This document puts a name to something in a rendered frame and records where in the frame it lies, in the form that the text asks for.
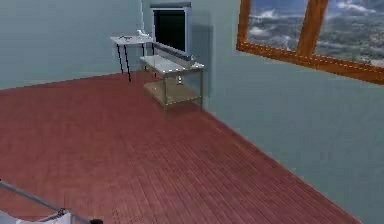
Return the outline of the steel two-shelf table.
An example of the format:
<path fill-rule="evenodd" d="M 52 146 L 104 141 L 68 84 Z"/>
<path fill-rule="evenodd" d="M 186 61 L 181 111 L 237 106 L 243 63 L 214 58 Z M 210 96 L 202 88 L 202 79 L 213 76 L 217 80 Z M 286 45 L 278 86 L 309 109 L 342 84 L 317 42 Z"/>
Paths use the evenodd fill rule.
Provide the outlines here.
<path fill-rule="evenodd" d="M 168 109 L 176 104 L 198 100 L 200 108 L 203 108 L 204 92 L 204 65 L 193 62 L 185 67 L 172 62 L 160 55 L 142 56 L 140 61 L 143 66 L 150 69 L 160 80 L 150 81 L 144 84 L 144 90 L 152 96 L 162 107 L 164 115 L 168 115 Z M 186 84 L 180 84 L 178 77 L 200 74 L 200 90 L 196 91 Z"/>

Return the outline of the black television set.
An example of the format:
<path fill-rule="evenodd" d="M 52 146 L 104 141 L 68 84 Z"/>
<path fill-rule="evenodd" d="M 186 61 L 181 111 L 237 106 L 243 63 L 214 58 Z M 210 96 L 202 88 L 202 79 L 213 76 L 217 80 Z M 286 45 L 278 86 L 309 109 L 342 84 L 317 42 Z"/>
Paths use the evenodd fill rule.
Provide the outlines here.
<path fill-rule="evenodd" d="M 173 56 L 189 61 L 191 51 L 190 2 L 153 3 L 152 38 L 156 47 Z"/>

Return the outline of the white table with black legs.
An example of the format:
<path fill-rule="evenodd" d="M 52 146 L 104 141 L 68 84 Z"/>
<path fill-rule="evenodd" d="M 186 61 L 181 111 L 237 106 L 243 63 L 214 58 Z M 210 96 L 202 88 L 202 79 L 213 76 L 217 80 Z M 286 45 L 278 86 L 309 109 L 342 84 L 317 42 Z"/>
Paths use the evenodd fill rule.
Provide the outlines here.
<path fill-rule="evenodd" d="M 121 46 L 124 47 L 125 61 L 126 61 L 126 65 L 128 66 L 129 62 L 128 62 L 128 55 L 127 55 L 127 46 L 140 44 L 142 46 L 142 49 L 145 49 L 145 44 L 146 43 L 153 43 L 153 38 L 150 36 L 145 37 L 145 36 L 137 35 L 137 36 L 132 36 L 132 39 L 126 41 L 124 39 L 119 39 L 119 37 L 120 36 L 111 37 L 111 40 L 117 47 L 118 58 L 119 58 L 119 63 L 120 63 L 120 70 L 121 70 L 121 73 L 124 73 L 120 47 Z M 131 73 L 130 73 L 130 67 L 129 66 L 127 67 L 127 72 L 128 72 L 128 79 L 131 79 Z"/>

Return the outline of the wooden framed window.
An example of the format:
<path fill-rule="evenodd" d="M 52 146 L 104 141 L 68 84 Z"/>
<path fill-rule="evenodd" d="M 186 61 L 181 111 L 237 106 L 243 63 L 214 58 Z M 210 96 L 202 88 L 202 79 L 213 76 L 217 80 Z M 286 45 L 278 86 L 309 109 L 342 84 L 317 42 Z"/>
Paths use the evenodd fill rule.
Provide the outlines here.
<path fill-rule="evenodd" d="M 384 85 L 383 67 L 316 55 L 314 53 L 327 6 L 328 0 L 309 0 L 298 47 L 295 51 L 290 51 L 247 41 L 251 0 L 240 0 L 236 50 L 368 83 Z"/>

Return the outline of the grey metal frame furniture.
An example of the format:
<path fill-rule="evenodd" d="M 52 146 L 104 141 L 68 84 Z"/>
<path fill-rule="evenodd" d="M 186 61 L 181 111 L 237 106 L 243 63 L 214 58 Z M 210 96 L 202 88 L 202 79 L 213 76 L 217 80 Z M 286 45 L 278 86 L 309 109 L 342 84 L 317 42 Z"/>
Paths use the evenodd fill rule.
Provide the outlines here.
<path fill-rule="evenodd" d="M 57 206 L 0 178 L 0 224 L 106 224 Z"/>

